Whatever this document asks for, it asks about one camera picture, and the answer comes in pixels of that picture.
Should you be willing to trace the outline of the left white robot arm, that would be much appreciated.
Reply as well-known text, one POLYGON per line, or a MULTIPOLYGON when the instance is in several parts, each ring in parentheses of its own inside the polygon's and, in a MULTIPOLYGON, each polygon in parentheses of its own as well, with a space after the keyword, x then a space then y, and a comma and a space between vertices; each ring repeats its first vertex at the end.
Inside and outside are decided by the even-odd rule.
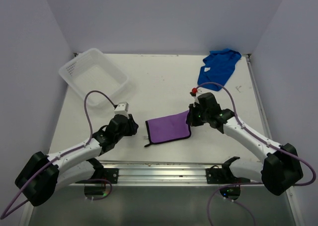
POLYGON ((132 114, 117 114, 87 142, 49 155, 33 154, 15 184, 33 206, 40 206, 60 188, 78 181, 99 182, 103 170, 96 157, 112 150, 123 137, 135 135, 138 127, 132 114))

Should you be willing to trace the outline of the purple towel black trim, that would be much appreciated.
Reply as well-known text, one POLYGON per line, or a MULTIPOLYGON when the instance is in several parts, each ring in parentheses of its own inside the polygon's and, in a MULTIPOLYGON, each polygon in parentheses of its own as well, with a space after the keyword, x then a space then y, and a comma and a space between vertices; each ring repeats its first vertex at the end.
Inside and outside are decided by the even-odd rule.
POLYGON ((149 143, 144 147, 190 138, 192 135, 191 128, 186 123, 188 113, 187 110, 174 115, 146 120, 149 143))

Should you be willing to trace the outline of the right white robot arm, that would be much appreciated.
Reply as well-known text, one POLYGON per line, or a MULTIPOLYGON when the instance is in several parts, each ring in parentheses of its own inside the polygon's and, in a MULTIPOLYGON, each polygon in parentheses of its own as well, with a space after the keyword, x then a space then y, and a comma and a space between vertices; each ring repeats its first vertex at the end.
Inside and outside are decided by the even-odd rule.
POLYGON ((291 144, 281 145, 270 140, 235 117, 230 109, 222 109, 212 93, 193 94, 186 123, 191 127, 208 124, 247 148, 258 162, 247 162, 234 156, 220 168, 207 173, 216 183, 238 183, 240 179, 262 183, 272 194, 279 196, 303 178, 297 151, 291 144))

